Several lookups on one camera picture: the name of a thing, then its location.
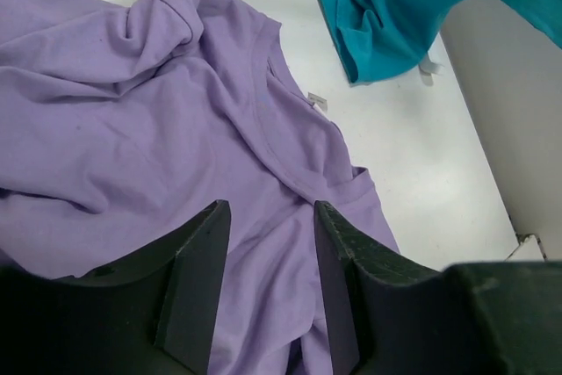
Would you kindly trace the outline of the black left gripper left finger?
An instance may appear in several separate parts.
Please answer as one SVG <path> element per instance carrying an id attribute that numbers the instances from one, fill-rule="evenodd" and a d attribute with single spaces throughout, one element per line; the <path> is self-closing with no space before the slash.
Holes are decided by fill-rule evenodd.
<path id="1" fill-rule="evenodd" d="M 80 278 L 2 268 L 2 373 L 206 373 L 229 231 L 218 200 Z"/>

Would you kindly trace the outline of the purple t-shirt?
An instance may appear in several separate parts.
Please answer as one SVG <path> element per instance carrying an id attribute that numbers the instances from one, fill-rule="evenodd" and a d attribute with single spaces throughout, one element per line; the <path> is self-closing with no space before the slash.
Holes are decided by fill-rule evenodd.
<path id="1" fill-rule="evenodd" d="M 225 199 L 210 371 L 332 361 L 313 234 L 325 200 L 389 248 L 367 169 L 242 0 L 1 0 L 1 259 L 82 276 Z"/>

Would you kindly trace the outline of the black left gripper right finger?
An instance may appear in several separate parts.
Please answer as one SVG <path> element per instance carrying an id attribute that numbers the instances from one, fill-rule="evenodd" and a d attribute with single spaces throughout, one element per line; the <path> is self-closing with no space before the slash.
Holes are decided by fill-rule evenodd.
<path id="1" fill-rule="evenodd" d="M 450 274 L 372 239 L 326 201 L 314 236 L 335 374 L 475 374 L 479 338 Z"/>

